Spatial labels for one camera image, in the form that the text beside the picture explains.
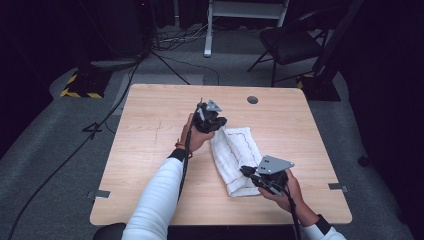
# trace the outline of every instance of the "wooden table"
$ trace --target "wooden table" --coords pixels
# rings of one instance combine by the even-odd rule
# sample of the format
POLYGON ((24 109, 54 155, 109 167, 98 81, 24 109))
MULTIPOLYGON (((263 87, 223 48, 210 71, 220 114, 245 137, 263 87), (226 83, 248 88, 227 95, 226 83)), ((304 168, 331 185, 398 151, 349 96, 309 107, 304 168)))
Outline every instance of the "wooden table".
MULTIPOLYGON (((213 99, 228 118, 228 128, 250 127, 262 155, 296 164, 305 201, 330 223, 352 216, 321 136, 299 89, 145 85, 131 87, 99 190, 91 223, 127 222, 149 179, 174 149, 188 114, 213 99), (255 96, 257 104, 247 102, 255 96)), ((172 225, 292 224, 292 217, 262 196, 228 196, 206 142, 190 159, 184 189, 172 225)))

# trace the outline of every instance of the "white towel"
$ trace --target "white towel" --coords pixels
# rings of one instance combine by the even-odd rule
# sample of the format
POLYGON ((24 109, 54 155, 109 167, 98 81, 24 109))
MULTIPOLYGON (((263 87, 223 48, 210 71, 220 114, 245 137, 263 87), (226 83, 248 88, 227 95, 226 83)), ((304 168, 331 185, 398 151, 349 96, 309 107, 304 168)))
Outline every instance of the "white towel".
POLYGON ((258 195, 258 188, 243 176, 243 165, 257 167, 262 160, 259 149, 250 133, 250 128, 221 127, 211 140, 215 164, 227 185, 231 197, 258 195))

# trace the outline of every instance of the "chair seat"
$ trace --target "chair seat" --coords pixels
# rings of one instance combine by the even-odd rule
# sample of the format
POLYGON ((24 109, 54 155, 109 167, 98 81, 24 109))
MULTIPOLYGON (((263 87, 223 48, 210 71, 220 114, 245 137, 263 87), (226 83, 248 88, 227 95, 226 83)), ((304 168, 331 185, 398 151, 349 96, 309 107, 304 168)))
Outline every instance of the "chair seat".
MULTIPOLYGON (((262 43, 267 49, 270 49, 272 43, 279 37, 279 31, 273 30, 266 30, 260 34, 262 43)), ((323 47, 308 32, 296 32, 284 35, 279 40, 278 48, 269 53, 278 64, 284 65, 318 57, 322 51, 323 47)))

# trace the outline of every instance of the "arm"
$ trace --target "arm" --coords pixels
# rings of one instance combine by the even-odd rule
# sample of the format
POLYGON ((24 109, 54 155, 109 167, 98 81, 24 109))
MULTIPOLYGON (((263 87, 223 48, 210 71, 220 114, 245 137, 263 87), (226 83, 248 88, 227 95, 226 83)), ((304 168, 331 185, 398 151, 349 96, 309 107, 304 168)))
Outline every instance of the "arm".
MULTIPOLYGON (((181 143, 185 143, 192 117, 190 114, 184 125, 181 143)), ((192 128, 190 150, 196 151, 213 136, 214 132, 204 134, 192 128)), ((176 146, 144 189, 124 230, 123 240, 167 238, 168 226, 177 208, 183 161, 186 161, 184 144, 176 146)))
MULTIPOLYGON (((300 185, 297 179, 293 176, 290 169, 286 169, 288 182, 287 187, 290 190, 290 195, 296 204, 296 214, 300 224, 311 240, 342 240, 345 237, 336 231, 328 222, 321 216, 315 214, 312 209, 305 203, 300 190, 300 185)), ((266 198, 275 201, 282 209, 290 212, 290 203, 287 196, 272 195, 263 188, 259 188, 259 192, 266 198)))

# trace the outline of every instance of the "black base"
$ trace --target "black base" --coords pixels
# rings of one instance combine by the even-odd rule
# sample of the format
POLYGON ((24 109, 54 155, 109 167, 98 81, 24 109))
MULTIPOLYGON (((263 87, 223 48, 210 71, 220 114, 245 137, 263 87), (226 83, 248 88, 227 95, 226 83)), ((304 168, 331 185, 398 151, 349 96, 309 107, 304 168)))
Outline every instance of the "black base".
POLYGON ((60 96, 103 98, 112 73, 111 71, 93 71, 90 73, 76 71, 60 96))
POLYGON ((297 77, 296 82, 308 101, 341 101, 332 81, 320 81, 317 77, 303 75, 297 77))

